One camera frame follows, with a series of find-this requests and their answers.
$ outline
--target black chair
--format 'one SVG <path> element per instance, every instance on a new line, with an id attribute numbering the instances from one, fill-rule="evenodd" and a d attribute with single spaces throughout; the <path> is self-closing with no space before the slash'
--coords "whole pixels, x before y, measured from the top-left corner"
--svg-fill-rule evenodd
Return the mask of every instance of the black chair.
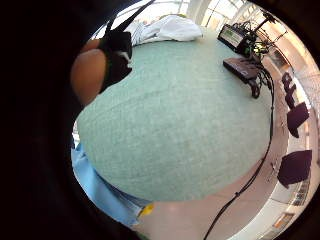
<path id="1" fill-rule="evenodd" d="M 279 182 L 286 188 L 308 178 L 312 160 L 312 150 L 292 152 L 282 158 L 278 172 Z"/>
<path id="2" fill-rule="evenodd" d="M 299 138 L 298 127 L 309 118 L 305 102 L 298 104 L 287 113 L 287 126 L 292 136 Z"/>

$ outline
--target black cable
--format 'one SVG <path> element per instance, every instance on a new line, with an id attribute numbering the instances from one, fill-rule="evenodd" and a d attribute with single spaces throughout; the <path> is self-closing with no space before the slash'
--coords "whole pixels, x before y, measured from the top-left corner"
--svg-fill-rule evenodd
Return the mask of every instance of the black cable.
<path id="1" fill-rule="evenodd" d="M 227 210 L 227 208 L 243 193 L 245 192 L 251 185 L 252 183 L 254 182 L 254 180 L 257 178 L 258 174 L 260 173 L 260 170 L 263 166 L 263 164 L 265 163 L 266 161 L 266 157 L 269 153 L 269 150 L 270 150 L 270 146 L 271 146 L 271 142 L 272 142 L 272 137 L 273 137 L 273 112 L 274 112 L 274 82 L 273 82 L 273 79 L 270 75 L 270 73 L 268 72 L 268 70 L 266 70 L 262 65 L 261 67 L 259 67 L 261 69 L 261 74 L 260 73 L 258 74 L 258 77 L 259 78 L 266 78 L 267 82 L 270 83 L 270 93 L 271 93 L 271 114 L 270 114 L 270 117 L 271 117 L 271 122 L 270 122 L 270 132 L 269 132 L 269 143 L 268 143 L 268 148 L 267 148 L 267 151 L 265 152 L 262 160 L 261 160 L 261 163 L 259 164 L 258 168 L 256 169 L 256 171 L 253 173 L 253 175 L 251 176 L 251 178 L 247 181 L 247 183 L 241 188 L 241 190 L 239 192 L 236 192 L 235 193 L 235 196 L 229 201 L 227 202 L 221 209 L 220 211 L 218 212 L 218 214 L 216 215 L 216 217 L 214 218 L 214 220 L 212 221 L 205 237 L 203 238 L 203 240 L 206 240 L 209 236 L 209 234 L 211 233 L 213 227 L 215 226 L 215 224 L 218 222 L 219 218 L 221 217 L 221 215 Z"/>

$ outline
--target person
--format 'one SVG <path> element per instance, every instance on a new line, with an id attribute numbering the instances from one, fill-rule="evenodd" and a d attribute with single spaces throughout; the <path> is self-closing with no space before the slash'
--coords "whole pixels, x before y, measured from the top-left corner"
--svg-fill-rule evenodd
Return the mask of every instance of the person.
<path id="1" fill-rule="evenodd" d="M 131 71 L 132 57 L 129 32 L 106 33 L 101 39 L 89 40 L 76 57 L 70 74 L 72 89 L 83 106 L 99 93 L 121 81 Z"/>
<path id="2" fill-rule="evenodd" d="M 73 91 L 84 107 L 130 74 L 131 57 L 129 32 L 106 31 L 102 39 L 89 40 L 85 44 L 70 74 Z M 113 219 L 131 227 L 138 224 L 138 217 L 152 210 L 152 202 L 126 194 L 103 179 L 91 165 L 82 143 L 71 147 L 71 159 L 75 176 L 89 199 Z"/>

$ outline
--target floor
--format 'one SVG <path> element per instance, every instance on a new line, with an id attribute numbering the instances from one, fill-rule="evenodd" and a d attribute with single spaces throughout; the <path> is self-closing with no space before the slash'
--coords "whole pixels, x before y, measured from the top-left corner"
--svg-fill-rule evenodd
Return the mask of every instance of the floor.
<path id="1" fill-rule="evenodd" d="M 274 176 L 270 179 L 271 163 L 285 155 L 287 150 L 288 131 L 283 124 L 287 109 L 281 100 L 283 99 L 279 81 L 281 75 L 268 61 L 264 64 L 270 70 L 276 87 L 276 114 L 271 150 L 256 181 L 220 218 L 208 239 L 227 239 L 242 229 L 258 213 L 277 181 Z M 152 214 L 141 218 L 140 224 L 134 229 L 152 240 L 202 239 L 213 217 L 250 178 L 257 165 L 258 163 L 238 181 L 203 200 L 156 202 Z"/>

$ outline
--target electronic device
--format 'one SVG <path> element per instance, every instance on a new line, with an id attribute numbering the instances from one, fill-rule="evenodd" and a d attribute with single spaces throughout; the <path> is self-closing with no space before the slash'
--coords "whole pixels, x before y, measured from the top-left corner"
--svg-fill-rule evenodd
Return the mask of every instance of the electronic device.
<path id="1" fill-rule="evenodd" d="M 252 97 L 258 98 L 260 95 L 260 87 L 256 79 L 261 69 L 254 63 L 255 61 L 249 58 L 228 58 L 223 60 L 223 66 L 239 77 L 243 83 L 249 84 Z"/>
<path id="2" fill-rule="evenodd" d="M 258 38 L 258 30 L 266 22 L 275 23 L 276 21 L 270 13 L 262 9 L 261 11 L 265 19 L 255 29 L 251 29 L 250 21 L 235 23 L 233 25 L 225 24 L 218 35 L 218 40 L 226 44 L 234 52 L 248 57 L 250 55 L 250 48 L 253 48 Z"/>

